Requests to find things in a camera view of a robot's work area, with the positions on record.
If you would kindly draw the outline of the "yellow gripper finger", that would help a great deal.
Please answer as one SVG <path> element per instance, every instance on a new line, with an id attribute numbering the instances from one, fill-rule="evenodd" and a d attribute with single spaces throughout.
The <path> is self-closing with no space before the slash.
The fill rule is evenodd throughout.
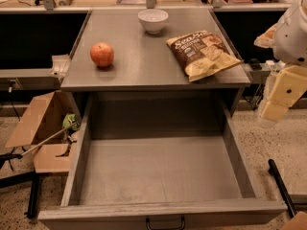
<path id="1" fill-rule="evenodd" d="M 262 122 L 278 122 L 307 91 L 307 69 L 292 65 L 279 72 L 271 72 L 259 105 Z"/>
<path id="2" fill-rule="evenodd" d="M 272 48 L 274 46 L 274 34 L 276 25 L 269 27 L 263 34 L 256 37 L 254 45 L 260 48 Z"/>

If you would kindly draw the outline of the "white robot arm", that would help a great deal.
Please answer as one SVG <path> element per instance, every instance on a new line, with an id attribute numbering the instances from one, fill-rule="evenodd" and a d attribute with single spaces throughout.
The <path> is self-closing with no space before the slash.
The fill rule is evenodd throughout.
<path id="1" fill-rule="evenodd" d="M 272 48 L 273 56 L 285 63 L 283 69 L 270 72 L 258 107 L 259 123 L 271 127 L 307 91 L 307 0 L 295 0 L 254 45 Z"/>

